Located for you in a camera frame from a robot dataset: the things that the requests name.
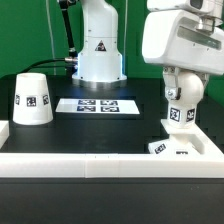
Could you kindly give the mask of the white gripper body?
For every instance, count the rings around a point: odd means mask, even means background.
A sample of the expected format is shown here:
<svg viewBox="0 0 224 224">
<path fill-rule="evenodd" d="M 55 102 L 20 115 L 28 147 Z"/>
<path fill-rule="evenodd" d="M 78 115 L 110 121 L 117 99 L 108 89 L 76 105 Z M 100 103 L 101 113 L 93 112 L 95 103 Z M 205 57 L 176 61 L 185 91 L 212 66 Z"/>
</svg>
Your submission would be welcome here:
<svg viewBox="0 0 224 224">
<path fill-rule="evenodd" d="M 184 10 L 151 12 L 145 21 L 142 55 L 149 64 L 224 74 L 224 31 L 196 30 L 199 17 Z"/>
</svg>

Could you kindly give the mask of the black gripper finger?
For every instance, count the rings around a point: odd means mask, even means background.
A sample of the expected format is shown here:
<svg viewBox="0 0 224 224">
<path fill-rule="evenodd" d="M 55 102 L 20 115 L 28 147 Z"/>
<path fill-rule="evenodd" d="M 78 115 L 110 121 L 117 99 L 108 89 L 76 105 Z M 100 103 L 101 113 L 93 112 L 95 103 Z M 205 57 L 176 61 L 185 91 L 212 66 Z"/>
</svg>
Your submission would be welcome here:
<svg viewBox="0 0 224 224">
<path fill-rule="evenodd" d="M 179 100 L 181 96 L 181 87 L 179 86 L 178 67 L 165 66 L 163 68 L 163 79 L 165 83 L 165 96 L 168 100 Z"/>
<path fill-rule="evenodd" d="M 209 83 L 209 78 L 210 75 L 209 74 L 205 74 L 205 73 L 200 73 L 199 74 L 199 78 L 202 81 L 203 87 L 206 87 Z"/>
</svg>

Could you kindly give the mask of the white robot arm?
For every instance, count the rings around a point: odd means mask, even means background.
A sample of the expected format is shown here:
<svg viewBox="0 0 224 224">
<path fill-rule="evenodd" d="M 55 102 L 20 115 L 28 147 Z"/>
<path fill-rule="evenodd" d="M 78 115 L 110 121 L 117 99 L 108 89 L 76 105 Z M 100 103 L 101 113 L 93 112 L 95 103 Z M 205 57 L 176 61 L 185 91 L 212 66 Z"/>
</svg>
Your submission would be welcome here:
<svg viewBox="0 0 224 224">
<path fill-rule="evenodd" d="M 117 48 L 118 13 L 105 0 L 58 0 L 65 22 L 69 56 L 74 61 L 72 79 L 94 88 L 118 85 L 123 74 L 123 54 Z M 84 45 L 74 46 L 68 8 L 79 3 L 83 11 Z M 149 14 L 143 29 L 141 52 L 148 64 L 163 67 L 165 94 L 181 98 L 181 79 L 224 74 L 224 0 L 147 0 Z"/>
</svg>

